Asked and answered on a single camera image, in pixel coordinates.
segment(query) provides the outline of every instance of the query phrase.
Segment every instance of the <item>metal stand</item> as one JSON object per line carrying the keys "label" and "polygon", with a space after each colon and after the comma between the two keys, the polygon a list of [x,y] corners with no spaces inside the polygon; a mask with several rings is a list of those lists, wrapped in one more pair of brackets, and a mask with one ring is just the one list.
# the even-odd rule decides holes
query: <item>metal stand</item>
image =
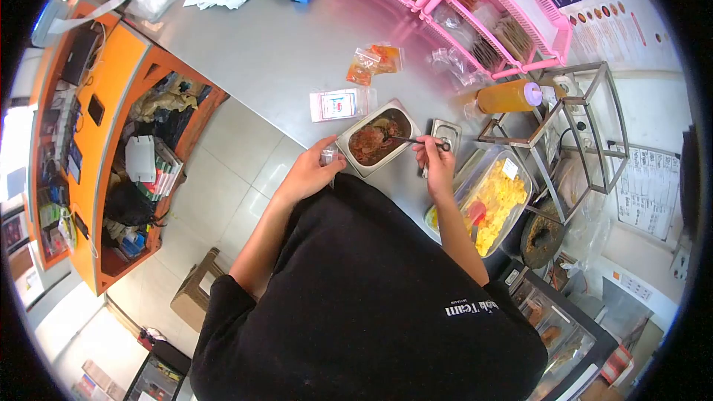
{"label": "metal stand", "polygon": [[[547,113],[547,115],[544,117],[544,119],[539,115],[537,111],[534,111],[535,117],[538,119],[540,122],[540,126],[530,135],[529,138],[510,138],[508,135],[505,133],[505,130],[503,128],[503,123],[504,121],[508,118],[509,113],[504,113],[502,114],[498,119],[492,119],[488,125],[483,129],[480,135],[478,135],[478,141],[486,142],[486,143],[492,143],[492,144],[507,144],[512,148],[512,151],[519,157],[521,160],[522,164],[525,164],[524,159],[521,157],[521,154],[515,149],[515,147],[521,147],[528,149],[530,152],[530,155],[532,155],[535,164],[537,165],[537,168],[539,170],[540,175],[544,179],[545,186],[539,190],[539,193],[536,198],[534,198],[533,202],[538,201],[541,199],[543,196],[545,196],[547,193],[550,194],[553,197],[556,209],[557,209],[557,218],[554,218],[552,214],[544,213],[540,211],[539,209],[535,208],[534,206],[531,206],[530,204],[527,205],[525,208],[531,212],[534,212],[538,215],[541,215],[543,217],[547,217],[550,220],[557,221],[558,223],[561,223],[563,225],[566,225],[567,223],[570,222],[574,214],[577,212],[579,209],[579,206],[582,204],[582,202],[585,200],[587,195],[589,194],[590,191],[596,191],[604,194],[609,194],[612,189],[614,189],[616,182],[619,180],[619,176],[621,176],[622,171],[626,167],[627,161],[629,159],[629,141],[627,138],[626,134],[626,126],[624,124],[624,117],[622,116],[622,110],[621,110],[621,104],[619,102],[619,94],[617,93],[616,86],[614,85],[614,79],[612,78],[611,71],[609,70],[609,65],[607,62],[593,62],[591,64],[583,64],[583,65],[577,65],[575,67],[564,67],[564,68],[559,68],[559,69],[552,69],[548,70],[545,72],[544,76],[561,76],[561,75],[567,75],[570,73],[582,73],[582,72],[588,72],[591,70],[596,70],[594,79],[592,81],[592,84],[589,86],[589,89],[584,93],[583,97],[563,97],[560,98],[557,101],[557,104],[552,108],[552,111]],[[617,117],[619,121],[619,126],[621,129],[621,134],[622,134],[622,143],[624,145],[624,151],[623,152],[618,152],[618,151],[611,151],[608,149],[607,146],[604,145],[602,142],[602,139],[599,135],[599,130],[597,128],[597,123],[594,119],[593,116],[593,107],[591,106],[591,99],[594,95],[594,93],[597,91],[597,88],[601,85],[603,81],[607,82],[607,84],[610,87],[612,98],[614,101],[614,106],[617,112]],[[587,116],[587,120],[589,121],[589,127],[592,129],[592,133],[594,136],[594,144],[595,144],[595,149],[592,147],[585,147],[583,146],[583,142],[580,140],[580,137],[577,135],[577,125],[576,121],[572,117],[571,114],[571,106],[582,106],[584,108],[585,115]],[[585,176],[587,178],[587,188],[584,192],[582,192],[582,195],[580,195],[579,199],[575,203],[575,205],[572,207],[572,209],[567,209],[567,207],[563,207],[562,202],[560,199],[557,197],[557,192],[555,185],[553,183],[554,177],[557,176],[557,173],[559,172],[559,165],[562,164],[560,160],[560,154],[559,152],[556,152],[556,158],[557,158],[557,166],[553,167],[552,170],[550,170],[550,167],[548,164],[546,164],[546,160],[542,158],[540,155],[538,149],[535,147],[535,145],[539,142],[539,140],[543,137],[543,135],[547,132],[547,129],[554,123],[554,121],[557,119],[557,115],[561,112],[564,111],[565,118],[567,120],[567,123],[569,124],[570,128],[572,129],[572,132],[574,134],[575,138],[575,144],[576,147],[571,147],[571,146],[562,146],[562,150],[564,151],[572,151],[572,152],[578,152],[580,156],[580,160],[582,161]],[[495,128],[498,128],[498,130],[503,134],[502,137],[497,137],[492,134],[493,130]],[[602,181],[604,186],[599,186],[597,184],[594,184],[592,182],[592,177],[590,176],[589,171],[587,170],[587,164],[585,162],[585,153],[587,154],[596,154],[598,156],[598,162],[599,162],[599,167],[601,168],[602,172]],[[619,165],[619,168],[614,172],[613,177],[611,180],[607,180],[607,169],[605,166],[605,157],[611,156],[611,157],[616,157],[620,158],[623,161]]]}

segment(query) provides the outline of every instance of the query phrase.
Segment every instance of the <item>wooden stool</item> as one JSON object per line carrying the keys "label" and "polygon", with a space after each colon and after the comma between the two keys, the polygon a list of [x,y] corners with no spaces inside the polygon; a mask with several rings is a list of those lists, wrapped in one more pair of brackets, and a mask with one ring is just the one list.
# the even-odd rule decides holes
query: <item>wooden stool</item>
{"label": "wooden stool", "polygon": [[219,252],[218,248],[210,248],[201,263],[193,265],[171,300],[171,309],[197,332],[201,331],[205,311],[208,309],[208,294],[201,289],[201,281],[206,273],[211,273],[215,277],[225,274],[215,264]]}

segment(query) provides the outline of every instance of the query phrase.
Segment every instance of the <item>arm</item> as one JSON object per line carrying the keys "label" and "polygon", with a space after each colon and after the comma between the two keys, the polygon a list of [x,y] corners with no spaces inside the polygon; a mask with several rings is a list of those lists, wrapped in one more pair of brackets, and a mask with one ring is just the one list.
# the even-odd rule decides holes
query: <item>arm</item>
{"label": "arm", "polygon": [[416,161],[423,169],[429,165],[429,193],[436,205],[441,231],[443,250],[454,262],[473,278],[480,286],[490,282],[483,259],[476,246],[473,245],[463,215],[458,209],[453,197],[453,170],[456,168],[456,158],[452,152],[440,151],[435,144],[435,138],[423,136],[416,138],[424,141],[425,146],[415,144]]}
{"label": "arm", "polygon": [[297,157],[230,267],[228,274],[255,299],[263,295],[270,280],[294,205],[325,187],[337,172],[346,167],[342,155],[328,166],[319,165],[322,150],[335,139],[336,135],[321,139]]}

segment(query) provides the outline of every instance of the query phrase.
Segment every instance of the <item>yellow food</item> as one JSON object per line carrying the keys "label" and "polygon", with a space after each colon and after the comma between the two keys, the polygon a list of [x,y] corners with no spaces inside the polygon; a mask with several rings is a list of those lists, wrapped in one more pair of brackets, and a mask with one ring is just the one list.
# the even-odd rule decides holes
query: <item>yellow food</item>
{"label": "yellow food", "polygon": [[[468,196],[464,205],[460,206],[460,211],[468,214],[468,208],[476,201],[482,201],[486,205],[486,216],[478,224],[478,236],[476,238],[476,249],[478,254],[485,257],[495,239],[500,235],[505,220],[510,215],[512,209],[525,203],[528,193],[525,191],[525,182],[520,176],[515,176],[514,180],[505,175],[503,165],[505,160],[498,160],[491,168],[486,178],[481,182],[478,190]],[[466,215],[463,222],[468,228],[468,235],[473,230],[473,222]],[[438,230],[438,218],[436,208],[432,207],[426,213],[426,223],[435,231]]]}

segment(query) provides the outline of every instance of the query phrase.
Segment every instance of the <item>orange liquid bottle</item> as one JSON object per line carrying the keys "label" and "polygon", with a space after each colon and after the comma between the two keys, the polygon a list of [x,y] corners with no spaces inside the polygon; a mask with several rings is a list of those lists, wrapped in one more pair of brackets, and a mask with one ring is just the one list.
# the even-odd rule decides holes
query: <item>orange liquid bottle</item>
{"label": "orange liquid bottle", "polygon": [[532,111],[542,103],[542,91],[529,79],[517,79],[478,90],[476,102],[483,113]]}

